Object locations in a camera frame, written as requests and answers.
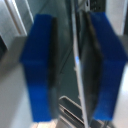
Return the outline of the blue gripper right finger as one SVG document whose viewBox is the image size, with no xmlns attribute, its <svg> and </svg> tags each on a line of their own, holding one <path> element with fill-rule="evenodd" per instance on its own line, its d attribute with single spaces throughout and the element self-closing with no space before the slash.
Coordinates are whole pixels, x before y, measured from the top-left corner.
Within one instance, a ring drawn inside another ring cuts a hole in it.
<svg viewBox="0 0 128 128">
<path fill-rule="evenodd" d="M 121 78 L 124 66 L 128 62 L 128 56 L 112 29 L 106 14 L 104 12 L 90 12 L 89 16 L 103 55 L 100 93 L 93 118 L 110 121 L 113 118 Z"/>
</svg>

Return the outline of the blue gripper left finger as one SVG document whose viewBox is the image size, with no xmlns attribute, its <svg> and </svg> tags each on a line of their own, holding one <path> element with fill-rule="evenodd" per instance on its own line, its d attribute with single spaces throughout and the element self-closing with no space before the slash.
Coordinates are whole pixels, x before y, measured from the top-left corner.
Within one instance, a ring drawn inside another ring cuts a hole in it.
<svg viewBox="0 0 128 128">
<path fill-rule="evenodd" d="M 57 19 L 38 14 L 20 57 L 34 122 L 58 117 L 58 46 Z"/>
</svg>

